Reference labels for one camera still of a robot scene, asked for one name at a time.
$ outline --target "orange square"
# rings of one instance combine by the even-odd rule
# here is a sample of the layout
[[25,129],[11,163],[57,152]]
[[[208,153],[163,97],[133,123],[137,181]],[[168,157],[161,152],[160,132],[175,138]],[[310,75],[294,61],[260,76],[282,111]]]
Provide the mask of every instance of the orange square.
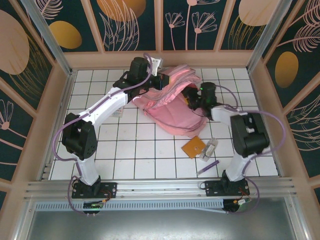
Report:
[[206,144],[198,136],[195,136],[181,149],[189,156],[189,158],[193,159],[202,152],[205,146]]

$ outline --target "clear plastic container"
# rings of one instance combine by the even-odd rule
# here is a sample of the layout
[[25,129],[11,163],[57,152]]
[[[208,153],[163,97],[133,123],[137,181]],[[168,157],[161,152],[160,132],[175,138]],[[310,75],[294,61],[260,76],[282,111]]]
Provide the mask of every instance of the clear plastic container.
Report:
[[212,156],[212,154],[214,154],[214,151],[216,150],[217,145],[218,145],[218,140],[215,139],[214,137],[211,138],[206,144],[206,146],[204,147],[204,149],[202,150],[202,152],[200,153],[199,158],[202,161],[207,162]]

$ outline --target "grid tile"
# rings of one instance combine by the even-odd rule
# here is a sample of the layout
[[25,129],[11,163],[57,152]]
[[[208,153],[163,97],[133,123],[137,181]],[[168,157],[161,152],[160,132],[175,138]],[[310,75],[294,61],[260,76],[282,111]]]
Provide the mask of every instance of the grid tile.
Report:
[[90,82],[75,82],[72,95],[87,95],[90,88]]
[[99,141],[116,141],[117,134],[118,134],[118,124],[103,124],[100,126],[98,140]]
[[109,70],[94,70],[92,75],[92,82],[106,82]]
[[278,170],[272,156],[261,156],[255,159],[260,176],[278,176]]
[[136,140],[154,140],[155,139],[155,124],[137,124],[136,125]]
[[174,140],[156,140],[155,158],[174,158],[175,141]]
[[118,141],[116,143],[115,159],[134,159],[136,141]]
[[196,178],[196,160],[190,158],[176,159],[176,177],[177,178]]
[[257,100],[253,92],[239,93],[242,106],[257,106]]
[[136,126],[136,124],[119,124],[117,140],[136,140]]
[[[258,110],[245,68],[195,70],[204,82],[231,89],[238,99],[240,109]],[[78,114],[91,107],[109,92],[114,81],[117,81],[123,72],[122,69],[78,71],[67,113]],[[235,106],[233,96],[226,90],[221,91],[217,87],[216,97],[220,103]],[[188,158],[181,147],[190,140],[189,137],[167,133],[131,102],[124,106],[122,117],[109,117],[100,126],[95,165],[104,180],[196,178],[196,171],[217,159],[220,161],[217,166],[198,177],[221,177],[234,155],[231,130],[223,123],[208,121],[199,137],[204,143],[211,137],[218,140],[215,154],[208,162],[199,158]],[[58,145],[57,149],[60,156],[70,158],[63,145]],[[79,175],[73,162],[53,161],[50,171],[52,180],[68,180],[72,174]],[[278,171],[272,154],[252,161],[246,175],[277,176]]]
[[231,68],[218,68],[217,72],[218,72],[219,80],[235,79]]
[[89,94],[105,94],[106,84],[107,83],[103,81],[91,82]]
[[[201,169],[205,168],[206,166],[212,164],[213,162],[216,161],[215,157],[211,157],[208,161],[202,161],[200,158],[196,158],[196,170],[197,172],[200,171]],[[218,177],[218,172],[217,172],[217,166],[213,166],[209,170],[205,171],[204,173],[200,174],[198,176],[199,178],[216,178]]]
[[92,70],[80,70],[76,74],[76,82],[91,82],[93,71]]
[[124,74],[123,69],[109,70],[107,81],[108,82],[118,81],[123,74]]
[[85,109],[88,95],[72,95],[68,109]]
[[115,159],[116,141],[98,141],[95,159]]
[[115,160],[114,179],[133,179],[135,176],[135,160],[123,159]]
[[[233,93],[238,92],[237,86],[236,86],[236,81],[234,81],[234,80],[220,80],[220,85],[231,90],[231,92],[233,92]],[[221,91],[223,93],[229,93],[229,91],[224,88],[222,88]]]
[[246,68],[232,68],[235,79],[249,79]]
[[123,115],[120,117],[120,124],[135,124],[137,123],[137,109],[135,108],[124,108]]
[[252,93],[254,90],[250,80],[236,80],[237,90],[241,93]]
[[115,160],[96,160],[95,167],[102,180],[112,180]]
[[136,141],[136,159],[155,158],[155,141]]
[[136,159],[134,167],[135,179],[154,179],[155,178],[155,160],[154,159]]
[[203,77],[203,80],[218,80],[219,79],[216,68],[202,68],[202,77]]
[[175,179],[176,177],[176,161],[174,158],[155,160],[155,178]]

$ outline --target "flower illustration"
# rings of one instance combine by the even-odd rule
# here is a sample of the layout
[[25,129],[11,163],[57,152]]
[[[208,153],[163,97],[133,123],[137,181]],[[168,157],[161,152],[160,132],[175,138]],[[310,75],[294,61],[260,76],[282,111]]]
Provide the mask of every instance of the flower illustration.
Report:
[[192,13],[192,23],[195,32],[195,50],[197,50],[198,34],[208,33],[217,30],[215,13],[204,12],[199,18],[199,12]]
[[[4,131],[9,130],[9,131],[13,132],[14,134],[26,139],[25,136],[21,135],[20,133],[17,133],[16,131],[14,131],[10,128],[10,121],[11,121],[13,113],[14,113],[14,104],[10,101],[7,101],[7,103],[5,104],[5,101],[0,99],[0,130],[4,130]],[[0,143],[6,144],[8,146],[11,146],[11,147],[19,149],[19,150],[23,149],[21,146],[15,145],[15,144],[8,142],[8,141],[1,139],[1,138],[0,138]],[[0,164],[13,165],[13,166],[17,165],[17,163],[2,162],[2,161],[0,161]]]
[[5,102],[0,99],[0,109],[0,128],[7,130],[10,126],[12,113],[14,112],[14,104],[8,101],[5,105]]
[[170,28],[173,50],[176,50],[172,29],[182,27],[186,24],[186,22],[183,21],[183,17],[181,16],[181,12],[180,13],[173,13],[172,15],[170,12],[168,12],[165,14],[165,19],[166,19],[166,22],[168,23],[169,28]]
[[189,7],[186,15],[185,50],[188,50],[188,26],[189,26],[189,16],[190,16],[191,7],[196,5],[216,4],[220,2],[220,0],[186,0],[186,2],[189,5]]

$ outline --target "leaf illustration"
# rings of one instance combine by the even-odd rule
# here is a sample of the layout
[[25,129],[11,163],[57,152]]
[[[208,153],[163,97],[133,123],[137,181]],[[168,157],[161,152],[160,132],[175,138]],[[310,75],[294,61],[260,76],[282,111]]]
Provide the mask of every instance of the leaf illustration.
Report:
[[35,0],[44,19],[53,20],[63,8],[62,0]]
[[294,39],[282,42],[277,45],[280,47],[287,43],[293,43],[293,48],[297,52],[311,53],[320,43],[320,24],[315,26],[305,25],[295,34]]
[[299,150],[320,149],[320,96],[311,103],[297,107],[287,118]]
[[309,0],[304,10],[303,20],[309,26],[320,24],[320,0]]
[[103,44],[106,50],[135,51],[139,44],[140,33],[134,11],[128,8],[124,1],[122,1],[123,8],[115,0],[102,0],[101,4],[104,12],[107,13],[107,17],[100,13],[104,24]]

